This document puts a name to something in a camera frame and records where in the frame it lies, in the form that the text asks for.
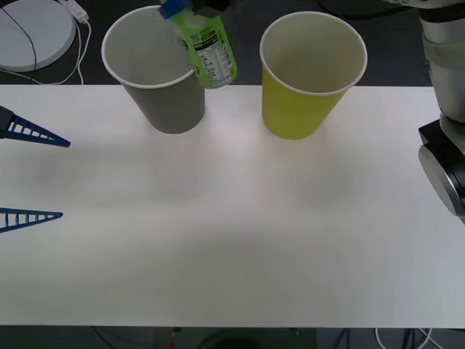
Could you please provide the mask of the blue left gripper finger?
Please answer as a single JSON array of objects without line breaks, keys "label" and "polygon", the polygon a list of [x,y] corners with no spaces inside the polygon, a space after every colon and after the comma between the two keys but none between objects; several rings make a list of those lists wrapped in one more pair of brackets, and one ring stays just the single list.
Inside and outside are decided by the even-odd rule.
[{"label": "blue left gripper finger", "polygon": [[1,139],[69,148],[70,142],[1,106]]},{"label": "blue left gripper finger", "polygon": [[60,219],[62,212],[1,208],[1,233]]}]

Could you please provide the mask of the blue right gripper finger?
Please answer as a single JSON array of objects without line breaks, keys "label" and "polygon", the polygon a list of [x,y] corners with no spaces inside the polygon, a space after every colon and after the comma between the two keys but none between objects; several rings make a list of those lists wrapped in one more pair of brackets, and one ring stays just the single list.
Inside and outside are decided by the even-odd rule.
[{"label": "blue right gripper finger", "polygon": [[191,7],[191,0],[167,0],[161,2],[158,10],[163,19],[171,19]]}]

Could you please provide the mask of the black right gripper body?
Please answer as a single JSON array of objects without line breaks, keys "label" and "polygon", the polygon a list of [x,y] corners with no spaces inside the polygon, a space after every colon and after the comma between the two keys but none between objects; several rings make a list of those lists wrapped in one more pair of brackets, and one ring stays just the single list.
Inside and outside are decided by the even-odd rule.
[{"label": "black right gripper body", "polygon": [[203,17],[216,17],[232,4],[232,0],[192,0],[192,11]]}]

